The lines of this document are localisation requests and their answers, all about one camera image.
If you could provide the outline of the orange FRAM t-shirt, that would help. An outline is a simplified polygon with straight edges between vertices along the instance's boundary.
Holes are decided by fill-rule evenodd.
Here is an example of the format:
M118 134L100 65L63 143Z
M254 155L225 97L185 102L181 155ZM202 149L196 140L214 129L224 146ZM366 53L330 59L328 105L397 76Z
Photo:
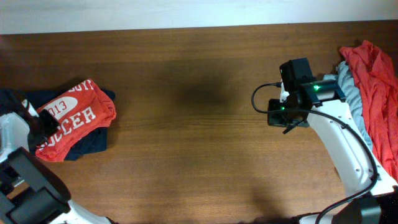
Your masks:
M72 146L96 128L107 128L116 118L111 98L91 79L65 91L41 106L57 121L47 143L37 146L35 155L47 162L62 162Z

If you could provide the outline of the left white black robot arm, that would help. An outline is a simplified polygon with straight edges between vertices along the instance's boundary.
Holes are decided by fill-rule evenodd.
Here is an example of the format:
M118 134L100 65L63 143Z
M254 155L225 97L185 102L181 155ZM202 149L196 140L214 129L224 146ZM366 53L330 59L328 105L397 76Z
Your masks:
M67 186L30 153L58 121L16 91L1 90L1 221L12 224L113 224L72 200Z

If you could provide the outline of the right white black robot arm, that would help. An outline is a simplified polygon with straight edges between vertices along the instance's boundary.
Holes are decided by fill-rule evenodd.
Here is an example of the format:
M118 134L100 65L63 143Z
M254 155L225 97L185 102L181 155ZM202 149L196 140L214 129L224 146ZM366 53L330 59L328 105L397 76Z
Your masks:
M372 154L335 80L317 80L306 58L280 67L280 100L270 100L276 125L286 131L307 123L325 145L346 197L294 223L397 223L397 182Z

